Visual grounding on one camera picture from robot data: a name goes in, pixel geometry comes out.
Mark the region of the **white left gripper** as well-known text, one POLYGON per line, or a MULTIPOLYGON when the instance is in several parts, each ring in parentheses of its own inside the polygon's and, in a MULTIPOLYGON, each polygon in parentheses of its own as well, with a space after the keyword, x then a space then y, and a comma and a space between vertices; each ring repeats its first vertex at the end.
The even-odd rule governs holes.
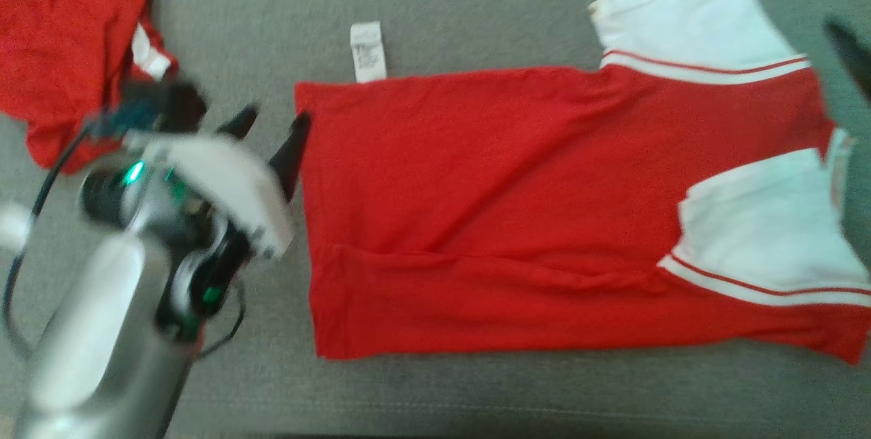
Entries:
POLYGON ((249 103, 217 134, 140 134, 139 149, 233 222, 256 256, 279 258, 295 237, 289 204, 312 119, 309 111, 295 117, 268 164, 242 142, 258 116, 259 104, 249 103))

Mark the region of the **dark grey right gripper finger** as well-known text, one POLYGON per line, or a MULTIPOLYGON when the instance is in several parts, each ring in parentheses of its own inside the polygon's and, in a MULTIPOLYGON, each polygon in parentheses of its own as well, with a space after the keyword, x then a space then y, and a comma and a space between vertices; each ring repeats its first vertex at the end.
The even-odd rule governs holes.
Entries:
POLYGON ((867 104, 870 104, 870 49, 840 18, 825 17, 825 36, 867 104))

